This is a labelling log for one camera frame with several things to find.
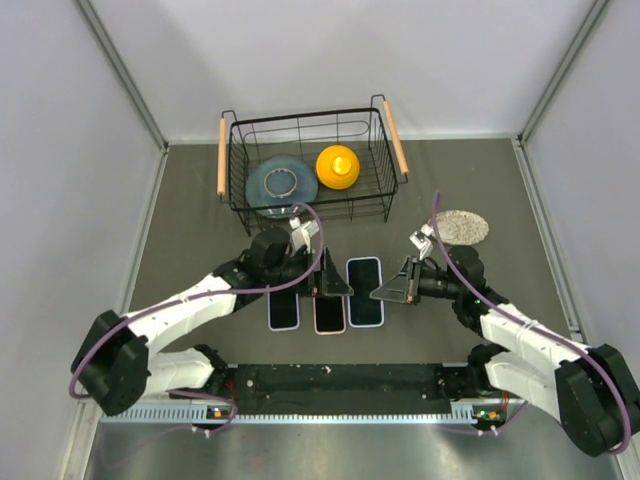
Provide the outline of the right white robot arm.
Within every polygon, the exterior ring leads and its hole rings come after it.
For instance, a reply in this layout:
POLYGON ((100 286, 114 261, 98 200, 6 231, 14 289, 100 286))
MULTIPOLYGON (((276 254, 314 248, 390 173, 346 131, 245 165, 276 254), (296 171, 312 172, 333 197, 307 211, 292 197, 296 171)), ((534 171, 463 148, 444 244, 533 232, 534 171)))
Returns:
POLYGON ((443 246, 429 225, 410 237, 418 257, 373 290, 371 298, 414 305, 447 299, 457 320, 484 339, 468 357, 466 380, 476 394, 512 393, 547 413, 583 453, 624 452, 639 431, 639 387, 609 344, 594 347, 527 317, 486 283, 472 246, 443 246))

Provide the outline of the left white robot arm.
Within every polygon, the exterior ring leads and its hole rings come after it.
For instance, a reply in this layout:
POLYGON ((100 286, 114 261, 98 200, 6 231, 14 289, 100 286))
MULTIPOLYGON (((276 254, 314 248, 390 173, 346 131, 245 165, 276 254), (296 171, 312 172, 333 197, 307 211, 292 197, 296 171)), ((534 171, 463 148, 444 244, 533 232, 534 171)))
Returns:
POLYGON ((314 299, 352 295, 328 248, 312 251, 311 240, 322 237, 315 221, 291 232, 269 227, 238 257, 189 289, 138 312, 99 314, 72 361, 71 383, 81 385, 107 416, 119 415, 155 394, 180 390, 209 397, 220 394, 226 387, 227 365, 215 350, 198 345, 168 353, 166 347, 261 296, 284 290, 314 299))

